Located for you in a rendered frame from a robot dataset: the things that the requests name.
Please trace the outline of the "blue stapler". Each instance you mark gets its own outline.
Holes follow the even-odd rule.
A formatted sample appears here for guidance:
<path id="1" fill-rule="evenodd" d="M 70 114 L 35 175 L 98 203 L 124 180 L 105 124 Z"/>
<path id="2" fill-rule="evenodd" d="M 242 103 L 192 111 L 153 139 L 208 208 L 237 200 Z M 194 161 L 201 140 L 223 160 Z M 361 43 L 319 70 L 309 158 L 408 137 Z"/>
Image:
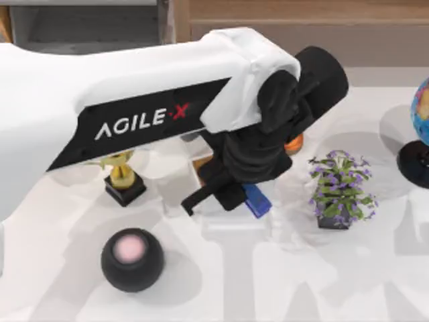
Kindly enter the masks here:
<path id="1" fill-rule="evenodd" d="M 262 193 L 256 184 L 243 184 L 246 195 L 245 204 L 255 218 L 260 219 L 267 214 L 271 207 L 271 201 Z"/>

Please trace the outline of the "globe on black stand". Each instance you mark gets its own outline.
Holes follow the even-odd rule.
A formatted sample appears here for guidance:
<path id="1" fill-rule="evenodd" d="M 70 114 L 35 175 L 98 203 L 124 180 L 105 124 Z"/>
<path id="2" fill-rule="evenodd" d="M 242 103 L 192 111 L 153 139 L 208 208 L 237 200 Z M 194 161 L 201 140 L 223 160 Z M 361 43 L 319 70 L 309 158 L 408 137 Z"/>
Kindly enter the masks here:
<path id="1" fill-rule="evenodd" d="M 414 185 L 429 189 L 429 77 L 414 93 L 410 120 L 417 139 L 405 144 L 397 154 L 397 167 Z"/>

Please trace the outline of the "wooden cupboard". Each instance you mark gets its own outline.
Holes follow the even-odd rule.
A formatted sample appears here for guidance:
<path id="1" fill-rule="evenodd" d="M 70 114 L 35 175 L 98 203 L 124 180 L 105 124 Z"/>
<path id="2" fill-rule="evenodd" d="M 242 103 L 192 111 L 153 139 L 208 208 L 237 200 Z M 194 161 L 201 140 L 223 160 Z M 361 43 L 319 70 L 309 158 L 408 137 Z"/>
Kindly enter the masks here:
<path id="1" fill-rule="evenodd" d="M 255 28 L 289 52 L 330 50 L 346 66 L 429 67 L 429 0 L 171 0 L 180 41 Z"/>

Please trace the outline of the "purple flower plant black pot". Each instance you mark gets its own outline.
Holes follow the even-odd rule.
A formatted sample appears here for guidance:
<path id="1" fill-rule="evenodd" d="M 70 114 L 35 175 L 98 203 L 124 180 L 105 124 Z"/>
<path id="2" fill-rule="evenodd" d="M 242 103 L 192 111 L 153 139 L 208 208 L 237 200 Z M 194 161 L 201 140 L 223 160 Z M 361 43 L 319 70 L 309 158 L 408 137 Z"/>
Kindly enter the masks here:
<path id="1" fill-rule="evenodd" d="M 309 203 L 321 229 L 348 230 L 354 222 L 376 214 L 375 195 L 365 193 L 363 183 L 373 177 L 370 163 L 344 150 L 332 150 L 325 157 L 308 161 L 310 176 L 317 180 Z"/>

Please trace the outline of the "gold trophy with black base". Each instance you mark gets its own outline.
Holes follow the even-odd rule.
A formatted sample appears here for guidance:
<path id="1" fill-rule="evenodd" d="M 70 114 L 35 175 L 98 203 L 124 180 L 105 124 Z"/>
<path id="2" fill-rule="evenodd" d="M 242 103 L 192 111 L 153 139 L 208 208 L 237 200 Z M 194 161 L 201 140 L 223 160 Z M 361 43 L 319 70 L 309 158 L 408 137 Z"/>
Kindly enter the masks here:
<path id="1" fill-rule="evenodd" d="M 105 178 L 105 190 L 122 207 L 128 206 L 146 191 L 140 175 L 128 165 L 134 151 L 128 150 L 101 159 L 101 168 L 111 166 L 110 174 Z"/>

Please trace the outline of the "grey cabinet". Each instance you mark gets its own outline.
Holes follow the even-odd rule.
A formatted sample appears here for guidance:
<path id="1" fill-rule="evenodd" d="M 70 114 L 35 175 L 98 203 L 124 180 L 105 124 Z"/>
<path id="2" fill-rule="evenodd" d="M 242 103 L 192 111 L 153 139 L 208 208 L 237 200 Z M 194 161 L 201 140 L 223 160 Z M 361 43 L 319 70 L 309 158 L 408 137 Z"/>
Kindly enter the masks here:
<path id="1" fill-rule="evenodd" d="M 160 44 L 173 32 L 170 0 L 10 0 L 14 42 Z"/>

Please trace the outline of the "orange round object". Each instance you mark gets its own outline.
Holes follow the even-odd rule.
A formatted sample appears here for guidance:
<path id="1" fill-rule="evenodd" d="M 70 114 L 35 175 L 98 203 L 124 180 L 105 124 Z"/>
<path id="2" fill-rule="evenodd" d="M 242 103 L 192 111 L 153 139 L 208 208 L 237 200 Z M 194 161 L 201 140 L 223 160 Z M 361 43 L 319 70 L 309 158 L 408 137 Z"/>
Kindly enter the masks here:
<path id="1" fill-rule="evenodd" d="M 304 134 L 301 133 L 300 135 L 296 136 L 292 141 L 284 145 L 286 154 L 289 156 L 297 154 L 302 149 L 303 143 Z"/>

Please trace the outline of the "black round speaker pink top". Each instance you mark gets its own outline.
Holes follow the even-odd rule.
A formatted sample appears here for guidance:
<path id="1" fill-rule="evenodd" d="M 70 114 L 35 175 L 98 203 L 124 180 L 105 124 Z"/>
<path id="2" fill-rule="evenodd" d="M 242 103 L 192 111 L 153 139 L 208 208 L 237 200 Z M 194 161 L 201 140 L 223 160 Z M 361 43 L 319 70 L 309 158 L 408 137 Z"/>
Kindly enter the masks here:
<path id="1" fill-rule="evenodd" d="M 163 248 L 149 231 L 126 228 L 113 234 L 101 253 L 101 270 L 114 288 L 140 292 L 153 285 L 165 264 Z"/>

